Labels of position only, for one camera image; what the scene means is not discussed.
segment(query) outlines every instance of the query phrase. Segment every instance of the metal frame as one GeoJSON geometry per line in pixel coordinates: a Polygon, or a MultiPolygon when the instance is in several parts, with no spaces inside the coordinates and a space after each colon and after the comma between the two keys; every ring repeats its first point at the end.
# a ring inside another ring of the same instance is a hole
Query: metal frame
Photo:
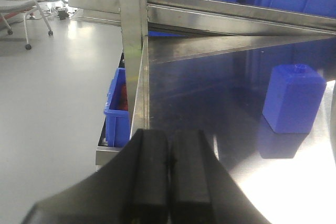
{"type": "Polygon", "coordinates": [[[132,125],[143,40],[148,34],[147,0],[119,0],[119,3],[130,125],[132,125]]]}
{"type": "MultiPolygon", "coordinates": [[[[151,42],[148,42],[148,28],[182,35],[220,36],[200,38],[202,43],[210,39],[212,49],[215,44],[219,54],[336,35],[336,19],[333,18],[214,0],[69,0],[69,5],[83,8],[72,19],[122,28],[131,135],[137,128],[149,128],[148,57],[155,52],[151,51],[151,42]]],[[[188,47],[189,44],[194,47],[195,43],[185,42],[185,39],[176,38],[170,42],[181,48],[179,55],[157,58],[160,62],[206,57],[214,53],[206,48],[188,47]]],[[[104,164],[117,151],[98,146],[97,165],[104,164]]]]}
{"type": "MultiPolygon", "coordinates": [[[[116,14],[112,19],[114,22],[118,21],[116,18],[120,14],[119,0],[69,0],[69,4],[73,7],[114,13],[116,14]]],[[[179,34],[243,36],[336,34],[334,18],[214,0],[148,0],[147,8],[151,30],[173,30],[179,34]],[[212,22],[220,22],[222,26],[218,24],[214,26],[212,22]]]]}

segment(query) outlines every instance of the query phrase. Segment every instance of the metal post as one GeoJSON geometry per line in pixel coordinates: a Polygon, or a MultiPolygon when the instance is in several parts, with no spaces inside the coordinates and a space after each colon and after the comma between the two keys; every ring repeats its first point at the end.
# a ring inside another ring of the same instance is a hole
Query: metal post
{"type": "Polygon", "coordinates": [[[0,13],[0,18],[2,18],[3,22],[5,23],[6,27],[9,30],[12,30],[12,28],[10,27],[9,23],[7,22],[7,20],[5,19],[5,17],[0,13]]]}
{"type": "Polygon", "coordinates": [[[132,125],[143,38],[148,34],[147,0],[119,0],[119,2],[122,43],[126,67],[128,108],[132,125]]]}

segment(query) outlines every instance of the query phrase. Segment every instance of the gray floor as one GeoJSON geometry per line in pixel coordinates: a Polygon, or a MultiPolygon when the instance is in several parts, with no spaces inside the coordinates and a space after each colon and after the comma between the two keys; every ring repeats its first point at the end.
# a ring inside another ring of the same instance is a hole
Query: gray floor
{"type": "Polygon", "coordinates": [[[122,51],[120,28],[29,21],[0,31],[0,224],[20,223],[39,199],[95,172],[106,92],[122,51]]]}

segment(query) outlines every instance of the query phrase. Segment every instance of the stainless steel shelf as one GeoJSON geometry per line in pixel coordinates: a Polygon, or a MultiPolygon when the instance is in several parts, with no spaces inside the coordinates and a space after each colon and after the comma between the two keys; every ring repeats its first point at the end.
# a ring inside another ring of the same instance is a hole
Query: stainless steel shelf
{"type": "Polygon", "coordinates": [[[149,41],[150,128],[169,139],[178,130],[204,130],[221,164],[272,224],[334,223],[336,39],[293,38],[271,47],[265,39],[264,48],[244,51],[225,51],[216,38],[175,40],[149,41]],[[272,67],[291,63],[309,64],[328,82],[309,134],[275,134],[261,114],[272,67]]]}
{"type": "MultiPolygon", "coordinates": [[[[214,0],[144,2],[143,5],[148,10],[144,16],[148,19],[149,28],[155,30],[174,30],[182,34],[243,36],[336,34],[334,18],[214,0]]],[[[69,0],[70,6],[90,11],[81,19],[103,24],[110,19],[115,25],[120,25],[121,3],[120,0],[69,0]]]]}
{"type": "Polygon", "coordinates": [[[113,159],[122,148],[109,147],[105,139],[105,122],[101,130],[98,147],[96,150],[96,165],[105,165],[108,161],[113,159]]]}

